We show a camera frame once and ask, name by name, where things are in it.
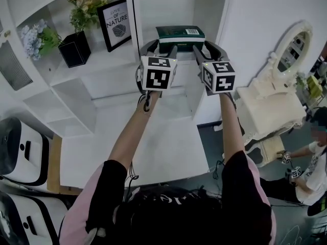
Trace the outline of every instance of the mirror frame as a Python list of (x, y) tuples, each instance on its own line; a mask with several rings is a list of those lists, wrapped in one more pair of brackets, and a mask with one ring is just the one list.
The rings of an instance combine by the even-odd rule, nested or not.
[[(293, 41), (294, 37), (299, 35), (300, 33), (306, 33), (305, 36), (305, 44), (302, 50), (302, 53), (298, 57), (298, 59), (294, 62), (294, 64), (285, 70), (284, 72), (281, 72), (278, 69), (278, 64), (284, 54), (284, 51), (289, 47), (290, 42)], [(309, 22), (303, 20), (299, 23), (296, 23), (282, 38), (281, 42), (279, 43), (276, 51), (275, 51), (275, 56), (276, 56), (276, 61), (274, 62), (273, 65), (273, 70), (272, 70), (272, 76), (275, 80), (280, 80), (280, 79), (289, 79), (292, 76), (294, 76), (298, 70), (299, 67), (301, 66), (303, 60), (308, 54), (309, 48), (310, 48), (310, 43), (312, 40), (312, 26), (309, 24)]]

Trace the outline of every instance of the oval mirror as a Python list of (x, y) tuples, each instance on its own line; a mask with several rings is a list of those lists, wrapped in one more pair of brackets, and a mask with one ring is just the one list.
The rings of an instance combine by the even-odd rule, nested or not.
[(303, 53), (303, 48), (307, 40), (306, 35), (306, 32), (301, 32), (289, 43), (278, 63), (277, 68), (280, 72), (287, 71)]

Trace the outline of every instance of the barcode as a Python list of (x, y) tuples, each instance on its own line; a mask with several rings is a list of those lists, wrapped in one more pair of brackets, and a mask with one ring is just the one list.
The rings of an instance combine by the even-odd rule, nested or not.
[(196, 29), (186, 29), (188, 35), (198, 35), (199, 32)]

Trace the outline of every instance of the white t-shirt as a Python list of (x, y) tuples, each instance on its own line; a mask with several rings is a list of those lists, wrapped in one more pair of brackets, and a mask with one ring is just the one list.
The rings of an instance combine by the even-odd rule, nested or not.
[(309, 149), (314, 155), (301, 178), (306, 181), (307, 187), (313, 190), (313, 193), (307, 194), (299, 186), (295, 189), (297, 199), (306, 205), (313, 205), (327, 190), (326, 153), (321, 155), (325, 148), (326, 146), (318, 146), (316, 141), (309, 144)]

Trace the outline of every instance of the framed picture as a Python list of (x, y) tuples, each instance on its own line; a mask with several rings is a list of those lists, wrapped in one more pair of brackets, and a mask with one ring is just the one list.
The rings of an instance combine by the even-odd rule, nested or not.
[(131, 39), (126, 0), (99, 7), (98, 16), (108, 52)]

